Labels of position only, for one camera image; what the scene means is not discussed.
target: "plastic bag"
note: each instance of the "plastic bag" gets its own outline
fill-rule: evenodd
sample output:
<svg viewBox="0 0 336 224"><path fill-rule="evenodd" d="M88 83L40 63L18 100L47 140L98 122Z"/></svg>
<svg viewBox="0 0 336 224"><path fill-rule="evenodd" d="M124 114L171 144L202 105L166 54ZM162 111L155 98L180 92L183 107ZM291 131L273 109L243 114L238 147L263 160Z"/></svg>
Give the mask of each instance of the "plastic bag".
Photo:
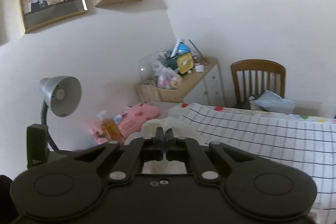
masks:
<svg viewBox="0 0 336 224"><path fill-rule="evenodd" d="M292 114L295 108L295 102L289 99L281 98L269 90L254 101L257 105L270 112Z"/></svg>
<svg viewBox="0 0 336 224"><path fill-rule="evenodd" d="M166 68L160 63L160 61L155 61L152 64L154 75L157 76L157 87L167 90L175 90L182 83L182 77L178 75L171 68Z"/></svg>

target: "silver screw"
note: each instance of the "silver screw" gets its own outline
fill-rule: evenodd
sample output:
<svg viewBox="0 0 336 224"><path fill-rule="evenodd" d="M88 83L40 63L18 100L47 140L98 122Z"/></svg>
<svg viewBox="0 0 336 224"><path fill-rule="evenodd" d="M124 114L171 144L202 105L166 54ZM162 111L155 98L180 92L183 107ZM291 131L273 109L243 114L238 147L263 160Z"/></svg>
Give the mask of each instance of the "silver screw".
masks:
<svg viewBox="0 0 336 224"><path fill-rule="evenodd" d="M165 184L168 184L168 183L169 183L169 181L166 180L166 179L160 180L160 184L162 184L162 185L165 185Z"/></svg>
<svg viewBox="0 0 336 224"><path fill-rule="evenodd" d="M206 179L206 180L214 180L216 178L218 178L218 173L215 171L205 171L202 173L202 178Z"/></svg>
<svg viewBox="0 0 336 224"><path fill-rule="evenodd" d="M159 183L157 181L151 181L149 184L154 187L159 186Z"/></svg>
<svg viewBox="0 0 336 224"><path fill-rule="evenodd" d="M113 180L123 180L126 178L126 174L121 171L115 171L110 173L110 178Z"/></svg>

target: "chair backrest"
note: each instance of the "chair backrest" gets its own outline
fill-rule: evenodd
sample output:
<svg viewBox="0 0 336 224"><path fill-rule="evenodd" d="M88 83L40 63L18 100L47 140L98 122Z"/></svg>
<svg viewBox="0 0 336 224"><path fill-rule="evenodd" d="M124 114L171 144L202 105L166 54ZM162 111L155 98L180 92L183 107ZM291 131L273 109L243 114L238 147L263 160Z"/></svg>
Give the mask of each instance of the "chair backrest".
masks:
<svg viewBox="0 0 336 224"><path fill-rule="evenodd" d="M263 59L241 60L231 65L231 73L237 103L244 102L251 94L262 94L266 89L285 97L286 69L279 63Z"/></svg>

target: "wall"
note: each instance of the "wall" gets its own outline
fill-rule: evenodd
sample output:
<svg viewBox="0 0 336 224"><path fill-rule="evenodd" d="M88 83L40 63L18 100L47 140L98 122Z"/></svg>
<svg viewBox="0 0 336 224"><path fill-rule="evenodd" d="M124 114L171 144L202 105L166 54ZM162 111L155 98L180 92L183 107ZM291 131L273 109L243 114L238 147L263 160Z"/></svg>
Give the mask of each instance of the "wall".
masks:
<svg viewBox="0 0 336 224"><path fill-rule="evenodd" d="M296 113L336 114L336 0L165 0L176 37L219 59L227 105L230 64L269 59L287 69Z"/></svg>
<svg viewBox="0 0 336 224"><path fill-rule="evenodd" d="M95 145L90 124L101 110L116 115L138 101L137 62L173 45L163 0L123 3L89 11L23 35L18 0L0 1L0 174L14 178L26 168L26 127L39 123L39 80L72 75L82 100L69 117L48 115L60 149Z"/></svg>

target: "white checkered tablecloth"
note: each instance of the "white checkered tablecloth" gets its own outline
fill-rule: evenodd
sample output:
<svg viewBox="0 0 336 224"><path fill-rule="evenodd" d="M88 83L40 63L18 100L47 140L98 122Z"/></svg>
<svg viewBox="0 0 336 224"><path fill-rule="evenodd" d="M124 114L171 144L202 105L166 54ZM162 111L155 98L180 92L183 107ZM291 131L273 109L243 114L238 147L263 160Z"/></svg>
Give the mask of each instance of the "white checkered tablecloth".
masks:
<svg viewBox="0 0 336 224"><path fill-rule="evenodd" d="M255 117L193 104L178 118L194 128L202 144L220 141L300 169L315 181L312 212L318 224L336 220L336 124Z"/></svg>

